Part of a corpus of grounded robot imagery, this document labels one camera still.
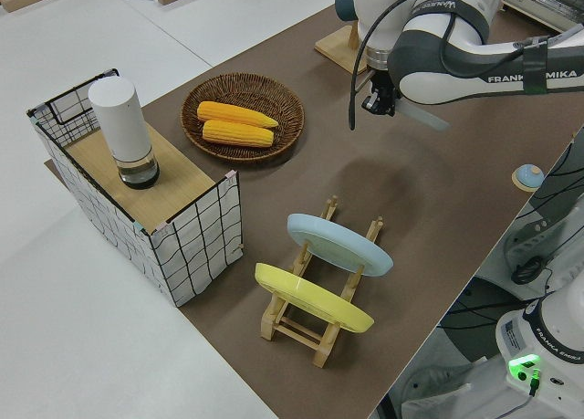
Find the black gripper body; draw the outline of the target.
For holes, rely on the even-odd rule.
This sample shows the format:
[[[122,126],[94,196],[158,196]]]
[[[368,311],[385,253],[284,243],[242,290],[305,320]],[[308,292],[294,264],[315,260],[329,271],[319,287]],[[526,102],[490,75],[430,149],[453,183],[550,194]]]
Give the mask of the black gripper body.
[[[371,94],[362,102],[362,108],[371,114],[381,114],[381,100],[398,99],[398,90],[387,71],[374,70],[370,79]]]

